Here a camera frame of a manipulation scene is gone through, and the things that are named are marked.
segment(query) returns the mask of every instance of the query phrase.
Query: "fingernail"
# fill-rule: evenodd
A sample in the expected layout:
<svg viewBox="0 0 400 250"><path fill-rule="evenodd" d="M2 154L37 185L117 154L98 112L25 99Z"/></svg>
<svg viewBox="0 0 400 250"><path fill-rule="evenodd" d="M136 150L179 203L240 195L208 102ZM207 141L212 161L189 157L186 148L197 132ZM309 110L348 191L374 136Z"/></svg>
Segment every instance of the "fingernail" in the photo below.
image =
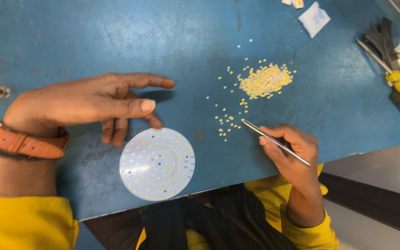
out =
<svg viewBox="0 0 400 250"><path fill-rule="evenodd" d="M141 111L143 112L151 112L155 109L155 101L154 100L144 100L141 103Z"/></svg>
<svg viewBox="0 0 400 250"><path fill-rule="evenodd" d="M264 146L264 145L266 145L266 140L265 140L265 137L264 136L260 136L259 137L259 143L260 143L260 145L262 145L262 146Z"/></svg>

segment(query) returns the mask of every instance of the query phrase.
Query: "brown leather watch strap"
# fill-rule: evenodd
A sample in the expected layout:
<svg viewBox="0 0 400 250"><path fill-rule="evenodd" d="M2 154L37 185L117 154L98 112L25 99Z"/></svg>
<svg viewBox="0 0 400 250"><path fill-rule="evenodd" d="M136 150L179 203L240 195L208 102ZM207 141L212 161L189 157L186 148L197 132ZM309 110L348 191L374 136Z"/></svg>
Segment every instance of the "brown leather watch strap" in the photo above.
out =
<svg viewBox="0 0 400 250"><path fill-rule="evenodd" d="M0 123L0 150L12 153L56 159L64 155L63 149L69 142L69 134L67 133L59 138L38 138L3 129L2 126Z"/></svg>

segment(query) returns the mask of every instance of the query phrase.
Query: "finger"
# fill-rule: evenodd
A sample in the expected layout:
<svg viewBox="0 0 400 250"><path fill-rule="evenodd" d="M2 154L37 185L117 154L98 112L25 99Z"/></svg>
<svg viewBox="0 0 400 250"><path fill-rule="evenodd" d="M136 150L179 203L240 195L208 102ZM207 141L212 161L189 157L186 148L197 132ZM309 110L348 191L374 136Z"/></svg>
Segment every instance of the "finger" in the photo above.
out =
<svg viewBox="0 0 400 250"><path fill-rule="evenodd" d="M104 144L111 144L112 135L114 134L115 129L115 120L107 119L103 121L103 135L101 136L101 140Z"/></svg>
<svg viewBox="0 0 400 250"><path fill-rule="evenodd" d="M138 96L133 91L129 90L129 92L126 94L126 99L138 99ZM158 117L153 112L145 116L144 118L147 120L151 127L157 129L163 128L163 123L160 122Z"/></svg>
<svg viewBox="0 0 400 250"><path fill-rule="evenodd" d="M155 109L155 101L149 99L106 100L98 106L108 118L142 118Z"/></svg>
<svg viewBox="0 0 400 250"><path fill-rule="evenodd" d="M260 129L272 137L283 137L291 144L306 142L306 139L303 136L305 134L304 132L287 124L282 124L275 128L260 127Z"/></svg>
<svg viewBox="0 0 400 250"><path fill-rule="evenodd" d="M149 123L149 125L151 127L157 128L157 129L163 128L163 123L160 122L160 120L154 113L151 113L151 114L145 116L144 118L147 120L147 122Z"/></svg>
<svg viewBox="0 0 400 250"><path fill-rule="evenodd" d="M125 88L145 88L145 87L160 87L160 88L174 88L175 82L149 73L132 73L132 74L114 74L117 82Z"/></svg>
<svg viewBox="0 0 400 250"><path fill-rule="evenodd" d="M286 162L287 158L285 154L273 141L265 136L261 136L259 137L259 143L263 146L263 150L265 151L266 155L270 157L274 163L282 164Z"/></svg>
<svg viewBox="0 0 400 250"><path fill-rule="evenodd" d="M115 133L113 136L114 146L119 148L123 146L126 135L128 134L129 119L128 118L117 118L115 119Z"/></svg>

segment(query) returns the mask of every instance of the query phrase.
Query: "worn table surface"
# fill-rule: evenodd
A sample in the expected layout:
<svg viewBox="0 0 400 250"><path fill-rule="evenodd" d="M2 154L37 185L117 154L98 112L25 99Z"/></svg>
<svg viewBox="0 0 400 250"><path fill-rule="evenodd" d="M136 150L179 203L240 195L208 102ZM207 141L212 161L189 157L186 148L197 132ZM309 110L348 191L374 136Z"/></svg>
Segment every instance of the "worn table surface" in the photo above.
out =
<svg viewBox="0 0 400 250"><path fill-rule="evenodd" d="M400 144L400 116L383 70L355 43L378 19L393 20L380 1L320 0L331 21L314 39L297 20L306 8L280 0L152 2L0 0L0 85L12 88L8 99L0 99L0 119L17 95L52 83L104 72L169 77L177 83L173 90L137 92L158 100L156 113L165 126L194 147L196 171L180 195L278 173L249 128L232 130L227 142L218 136L223 126L214 116L225 113L238 123L242 117L264 126L286 122L315 135L319 162ZM393 31L400 37L399 24ZM282 94L250 100L249 112L239 116L238 103L247 97L233 86L236 75L246 77L241 69L257 69L264 58L266 65L287 64L298 72ZM148 125L134 120L130 127L127 140ZM69 132L58 189L77 219L149 204L123 186L122 149L102 144L100 123Z"/></svg>

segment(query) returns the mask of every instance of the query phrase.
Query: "gray floor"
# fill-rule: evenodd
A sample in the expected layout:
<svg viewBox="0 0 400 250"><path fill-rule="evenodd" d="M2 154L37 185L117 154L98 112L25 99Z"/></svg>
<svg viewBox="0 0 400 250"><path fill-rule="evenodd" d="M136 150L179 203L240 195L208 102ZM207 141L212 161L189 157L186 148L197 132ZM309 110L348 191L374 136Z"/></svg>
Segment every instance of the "gray floor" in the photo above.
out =
<svg viewBox="0 0 400 250"><path fill-rule="evenodd" d="M323 172L400 193L400 146L328 162ZM330 201L325 209L341 249L400 249L400 231Z"/></svg>

